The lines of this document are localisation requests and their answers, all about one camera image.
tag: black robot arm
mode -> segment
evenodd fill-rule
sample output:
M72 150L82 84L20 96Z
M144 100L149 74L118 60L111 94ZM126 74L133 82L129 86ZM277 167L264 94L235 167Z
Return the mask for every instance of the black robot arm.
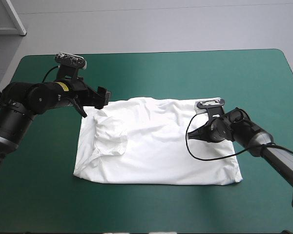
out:
M36 115L54 108L74 106L86 117L84 106L102 109L108 104L109 91L103 87L94 91L78 76L78 70L86 67L84 58L59 53L55 61L59 63L55 81L12 82L0 94L0 162L18 148Z
M275 145L272 135L252 122L244 110L235 108L224 113L224 104L223 99L196 103L196 108L207 110L209 120L188 133L188 139L215 143L225 139L237 141L253 156L263 157L293 187L293 155L289 150Z

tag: wrinkled fabric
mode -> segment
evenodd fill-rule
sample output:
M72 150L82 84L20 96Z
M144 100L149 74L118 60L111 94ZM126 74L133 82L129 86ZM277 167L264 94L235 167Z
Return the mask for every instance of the wrinkled fabric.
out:
M199 161L185 143L196 100L137 97L110 102L102 110L85 107L74 175L99 183L226 185L242 180L236 157ZM189 132L208 120L201 110ZM188 140L201 158L234 154L230 141Z

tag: yellow label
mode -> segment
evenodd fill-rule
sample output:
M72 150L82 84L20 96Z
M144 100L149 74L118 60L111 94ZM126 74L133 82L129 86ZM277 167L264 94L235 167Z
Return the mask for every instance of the yellow label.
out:
M65 92L66 92L66 91L69 91L67 85L64 84L63 82L56 82L56 83L58 83L58 84L62 87L62 89L63 89Z

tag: green table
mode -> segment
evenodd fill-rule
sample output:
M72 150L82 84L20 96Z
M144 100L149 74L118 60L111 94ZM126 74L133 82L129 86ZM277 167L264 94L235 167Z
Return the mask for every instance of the green table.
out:
M40 82L53 55L24 57L13 81ZM222 97L293 149L293 74L279 50L84 55L81 71L112 100ZM49 76L53 80L55 71ZM292 188L261 158L238 157L228 186L99 184L73 176L81 117L38 116L0 169L0 232L293 231Z

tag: white t-shirt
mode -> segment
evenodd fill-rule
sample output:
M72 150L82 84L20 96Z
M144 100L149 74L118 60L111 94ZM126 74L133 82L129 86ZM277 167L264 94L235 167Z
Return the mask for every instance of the white t-shirt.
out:
M185 143L186 128L200 100L137 97L110 102L102 110L85 107L74 175L99 183L217 184L242 180L236 157L199 161ZM205 110L189 132L204 125ZM230 141L188 140L201 158L234 154Z

